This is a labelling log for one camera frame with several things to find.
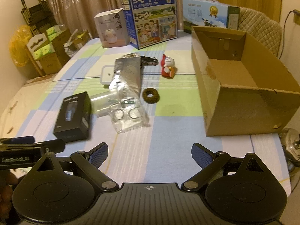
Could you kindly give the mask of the clear plastic cup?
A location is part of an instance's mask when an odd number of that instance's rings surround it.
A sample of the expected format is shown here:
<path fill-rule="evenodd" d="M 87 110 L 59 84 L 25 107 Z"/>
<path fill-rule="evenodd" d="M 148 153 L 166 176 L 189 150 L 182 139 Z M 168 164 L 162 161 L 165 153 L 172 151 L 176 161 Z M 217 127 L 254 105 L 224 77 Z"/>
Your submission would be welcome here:
<path fill-rule="evenodd" d="M 97 117 L 108 115 L 108 109 L 111 105 L 119 101 L 119 94 L 116 90 L 109 90 L 100 94 L 91 96 L 91 105 L 93 113 Z"/>

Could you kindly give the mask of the red Doraemon figurine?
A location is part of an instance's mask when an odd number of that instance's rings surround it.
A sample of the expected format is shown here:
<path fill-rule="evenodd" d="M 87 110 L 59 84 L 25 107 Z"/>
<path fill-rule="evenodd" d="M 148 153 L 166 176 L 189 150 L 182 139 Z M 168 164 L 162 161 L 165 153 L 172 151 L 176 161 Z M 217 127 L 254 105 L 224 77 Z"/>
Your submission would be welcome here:
<path fill-rule="evenodd" d="M 165 54 L 161 60 L 161 75 L 165 78 L 173 78 L 176 74 L 175 60 Z"/>

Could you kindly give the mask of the black toy car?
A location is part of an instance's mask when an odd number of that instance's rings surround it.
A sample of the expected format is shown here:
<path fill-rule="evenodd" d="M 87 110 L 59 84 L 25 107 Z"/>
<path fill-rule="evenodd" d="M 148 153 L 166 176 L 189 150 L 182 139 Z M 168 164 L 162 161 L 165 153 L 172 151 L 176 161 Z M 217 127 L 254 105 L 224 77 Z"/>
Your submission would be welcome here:
<path fill-rule="evenodd" d="M 142 66 L 156 66 L 159 63 L 155 57 L 141 56 L 140 59 Z"/>

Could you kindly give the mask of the large brown cardboard box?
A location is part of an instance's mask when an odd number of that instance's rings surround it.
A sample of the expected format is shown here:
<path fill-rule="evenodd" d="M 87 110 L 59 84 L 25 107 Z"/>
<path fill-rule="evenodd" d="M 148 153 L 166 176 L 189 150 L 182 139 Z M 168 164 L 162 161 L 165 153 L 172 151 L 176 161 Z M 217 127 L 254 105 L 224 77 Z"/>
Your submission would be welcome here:
<path fill-rule="evenodd" d="M 250 34 L 192 27 L 192 62 L 207 136 L 281 131 L 299 108 L 299 84 Z"/>

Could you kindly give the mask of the brown hair scrunchie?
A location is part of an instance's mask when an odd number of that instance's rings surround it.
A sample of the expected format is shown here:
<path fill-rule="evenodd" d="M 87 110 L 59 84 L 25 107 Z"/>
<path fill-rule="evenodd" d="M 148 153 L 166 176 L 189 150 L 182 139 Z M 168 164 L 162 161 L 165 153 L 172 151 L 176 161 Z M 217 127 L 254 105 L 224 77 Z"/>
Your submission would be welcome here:
<path fill-rule="evenodd" d="M 144 101 L 148 104 L 155 104 L 160 100 L 158 91 L 154 88 L 146 88 L 142 92 Z"/>

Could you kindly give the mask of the clear plastic ring package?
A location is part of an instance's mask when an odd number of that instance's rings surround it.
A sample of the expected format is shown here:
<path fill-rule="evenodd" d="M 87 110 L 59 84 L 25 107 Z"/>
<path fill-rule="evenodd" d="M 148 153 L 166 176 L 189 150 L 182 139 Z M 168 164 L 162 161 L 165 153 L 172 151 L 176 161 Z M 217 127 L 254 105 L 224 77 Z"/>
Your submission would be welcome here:
<path fill-rule="evenodd" d="M 145 127 L 149 123 L 144 107 L 135 97 L 127 97 L 110 105 L 108 113 L 118 134 Z"/>

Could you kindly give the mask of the quilted beige chair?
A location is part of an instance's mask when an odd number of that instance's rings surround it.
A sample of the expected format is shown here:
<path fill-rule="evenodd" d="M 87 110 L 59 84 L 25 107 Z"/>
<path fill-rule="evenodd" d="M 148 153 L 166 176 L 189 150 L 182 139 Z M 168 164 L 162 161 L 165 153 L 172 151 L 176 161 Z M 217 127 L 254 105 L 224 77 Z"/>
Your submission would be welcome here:
<path fill-rule="evenodd" d="M 247 32 L 272 54 L 278 55 L 283 34 L 282 27 L 264 13 L 240 7 L 237 29 Z"/>

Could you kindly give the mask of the white plastic bag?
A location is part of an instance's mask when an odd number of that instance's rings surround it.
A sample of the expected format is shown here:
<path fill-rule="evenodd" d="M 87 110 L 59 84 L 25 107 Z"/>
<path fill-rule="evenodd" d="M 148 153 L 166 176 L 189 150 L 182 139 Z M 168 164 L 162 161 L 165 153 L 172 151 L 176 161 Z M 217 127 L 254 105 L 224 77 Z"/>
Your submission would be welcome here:
<path fill-rule="evenodd" d="M 79 32 L 79 30 L 76 29 L 71 34 L 68 41 L 66 43 L 64 43 L 64 51 L 65 51 L 66 55 L 68 55 L 68 57 L 70 57 L 70 58 L 72 58 L 78 51 L 78 49 L 76 48 L 76 45 L 73 42 L 76 39 L 78 32 Z"/>

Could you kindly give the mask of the metal kettle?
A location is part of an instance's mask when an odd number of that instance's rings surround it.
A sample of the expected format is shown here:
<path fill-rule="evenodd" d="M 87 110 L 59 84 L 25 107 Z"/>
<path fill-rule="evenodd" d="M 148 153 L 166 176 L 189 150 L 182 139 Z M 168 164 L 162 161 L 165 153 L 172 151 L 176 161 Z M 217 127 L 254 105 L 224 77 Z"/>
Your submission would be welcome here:
<path fill-rule="evenodd" d="M 299 168 L 299 132 L 293 128 L 284 128 L 279 133 L 289 173 Z"/>

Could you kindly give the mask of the light blue milk box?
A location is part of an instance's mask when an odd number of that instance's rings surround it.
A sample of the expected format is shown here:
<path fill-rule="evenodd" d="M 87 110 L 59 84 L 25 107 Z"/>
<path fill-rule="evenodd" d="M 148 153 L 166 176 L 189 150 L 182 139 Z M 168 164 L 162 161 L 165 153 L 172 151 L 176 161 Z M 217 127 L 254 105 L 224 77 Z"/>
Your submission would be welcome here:
<path fill-rule="evenodd" d="M 215 0 L 183 0 L 184 31 L 191 33 L 192 26 L 237 29 L 240 7 Z"/>

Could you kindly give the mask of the wall power socket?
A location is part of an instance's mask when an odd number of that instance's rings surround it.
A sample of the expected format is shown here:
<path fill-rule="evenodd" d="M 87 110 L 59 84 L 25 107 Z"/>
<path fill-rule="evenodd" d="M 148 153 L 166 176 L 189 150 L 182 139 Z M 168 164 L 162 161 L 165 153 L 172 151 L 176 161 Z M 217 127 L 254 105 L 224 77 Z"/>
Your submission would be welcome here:
<path fill-rule="evenodd" d="M 293 22 L 300 26 L 300 11 L 297 9 L 293 10 Z"/>

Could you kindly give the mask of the blue milk carton box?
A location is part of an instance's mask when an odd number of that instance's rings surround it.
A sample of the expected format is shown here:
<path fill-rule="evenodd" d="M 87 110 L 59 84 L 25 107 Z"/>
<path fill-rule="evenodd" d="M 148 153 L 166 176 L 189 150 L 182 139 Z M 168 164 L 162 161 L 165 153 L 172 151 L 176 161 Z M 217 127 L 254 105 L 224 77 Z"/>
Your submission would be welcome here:
<path fill-rule="evenodd" d="M 121 0 L 121 5 L 136 49 L 177 38 L 176 0 Z"/>

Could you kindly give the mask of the black folding cart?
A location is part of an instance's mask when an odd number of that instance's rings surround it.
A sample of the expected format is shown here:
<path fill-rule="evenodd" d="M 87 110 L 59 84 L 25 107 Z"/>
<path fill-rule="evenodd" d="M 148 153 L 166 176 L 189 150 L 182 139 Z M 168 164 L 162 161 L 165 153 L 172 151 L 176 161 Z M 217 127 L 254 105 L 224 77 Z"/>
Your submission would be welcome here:
<path fill-rule="evenodd" d="M 21 0 L 23 5 L 21 14 L 33 36 L 42 34 L 50 27 L 57 25 L 47 2 L 45 0 L 38 0 L 38 2 L 37 5 L 29 8 L 25 0 Z"/>

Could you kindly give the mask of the tissue cardboard box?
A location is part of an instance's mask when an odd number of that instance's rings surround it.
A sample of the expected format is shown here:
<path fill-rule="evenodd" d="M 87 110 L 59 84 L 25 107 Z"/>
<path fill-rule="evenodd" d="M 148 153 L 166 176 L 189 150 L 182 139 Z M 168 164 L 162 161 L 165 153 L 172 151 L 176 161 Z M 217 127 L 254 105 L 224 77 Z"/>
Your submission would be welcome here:
<path fill-rule="evenodd" d="M 65 52 L 64 43 L 70 36 L 70 30 L 64 25 L 55 25 L 29 40 L 26 48 L 43 75 L 58 73 L 68 62 L 70 57 Z"/>

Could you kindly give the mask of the white square night light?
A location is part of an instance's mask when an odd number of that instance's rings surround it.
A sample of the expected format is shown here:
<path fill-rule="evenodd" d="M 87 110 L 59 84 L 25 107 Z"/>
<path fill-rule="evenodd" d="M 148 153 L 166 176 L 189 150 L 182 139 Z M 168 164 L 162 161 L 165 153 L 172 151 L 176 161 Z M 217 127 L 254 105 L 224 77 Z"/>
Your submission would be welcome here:
<path fill-rule="evenodd" d="M 102 85 L 109 85 L 114 76 L 114 65 L 105 65 L 102 67 L 100 82 Z"/>

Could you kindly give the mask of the plaid bed sheet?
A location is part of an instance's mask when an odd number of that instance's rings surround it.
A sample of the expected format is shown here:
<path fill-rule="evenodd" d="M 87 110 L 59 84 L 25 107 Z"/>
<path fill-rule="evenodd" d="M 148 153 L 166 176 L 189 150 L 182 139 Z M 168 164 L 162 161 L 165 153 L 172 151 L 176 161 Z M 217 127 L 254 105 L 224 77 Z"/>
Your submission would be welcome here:
<path fill-rule="evenodd" d="M 90 40 L 49 82 L 29 84 L 19 90 L 1 115 L 1 137 L 54 139 L 53 129 L 63 99 L 80 92 L 105 92 L 100 82 L 101 69 L 133 51 L 132 46 L 104 49 L 99 39 Z M 291 192 L 287 164 L 276 134 L 206 136 L 189 34 L 180 32 L 177 39 L 142 49 L 140 54 L 157 59 L 170 56 L 178 69 L 175 77 L 168 80 L 161 76 L 159 66 L 144 68 L 142 88 L 154 88 L 160 95 L 158 103 L 144 104 L 148 126 L 117 133 L 109 116 L 93 115 L 89 139 L 67 144 L 65 156 L 106 142 L 109 155 L 101 171 L 117 183 L 183 183 L 199 171 L 191 157 L 191 147 L 200 143 L 232 156 L 256 153 L 285 191 Z"/>

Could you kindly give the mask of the yellow plastic bag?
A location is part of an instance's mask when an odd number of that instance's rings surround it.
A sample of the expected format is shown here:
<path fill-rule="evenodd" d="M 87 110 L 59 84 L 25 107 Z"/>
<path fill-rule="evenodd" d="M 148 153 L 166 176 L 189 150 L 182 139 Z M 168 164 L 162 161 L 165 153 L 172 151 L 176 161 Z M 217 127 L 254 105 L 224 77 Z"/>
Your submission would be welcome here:
<path fill-rule="evenodd" d="M 26 45 L 32 37 L 31 29 L 27 25 L 18 27 L 11 37 L 9 42 L 9 52 L 16 67 L 24 67 L 28 63 L 29 56 L 26 52 Z"/>

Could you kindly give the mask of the black product box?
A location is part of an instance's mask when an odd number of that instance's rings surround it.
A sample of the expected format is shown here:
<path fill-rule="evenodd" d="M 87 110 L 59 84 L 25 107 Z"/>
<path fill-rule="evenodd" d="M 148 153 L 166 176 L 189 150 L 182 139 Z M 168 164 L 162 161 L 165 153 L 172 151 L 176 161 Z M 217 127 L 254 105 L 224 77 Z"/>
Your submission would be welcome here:
<path fill-rule="evenodd" d="M 53 134 L 66 143 L 88 139 L 91 110 L 91 99 L 87 92 L 64 98 Z"/>

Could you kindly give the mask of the silver foil bag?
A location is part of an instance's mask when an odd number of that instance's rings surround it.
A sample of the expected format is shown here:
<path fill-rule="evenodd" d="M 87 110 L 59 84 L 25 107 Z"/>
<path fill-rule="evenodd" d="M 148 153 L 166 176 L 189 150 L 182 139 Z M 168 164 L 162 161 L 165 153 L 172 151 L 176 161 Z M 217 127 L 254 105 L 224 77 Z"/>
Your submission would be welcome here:
<path fill-rule="evenodd" d="M 129 90 L 138 97 L 141 92 L 141 57 L 117 58 L 114 64 L 110 90 Z"/>

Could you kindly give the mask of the white humidifier box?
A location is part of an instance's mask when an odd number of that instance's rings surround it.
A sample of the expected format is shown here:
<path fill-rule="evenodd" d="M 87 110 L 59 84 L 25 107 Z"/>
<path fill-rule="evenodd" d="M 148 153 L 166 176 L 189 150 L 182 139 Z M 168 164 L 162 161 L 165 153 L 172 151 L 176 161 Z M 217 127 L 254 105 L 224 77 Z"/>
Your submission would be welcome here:
<path fill-rule="evenodd" d="M 103 48 L 128 45 L 129 36 L 122 8 L 98 13 L 94 22 Z"/>

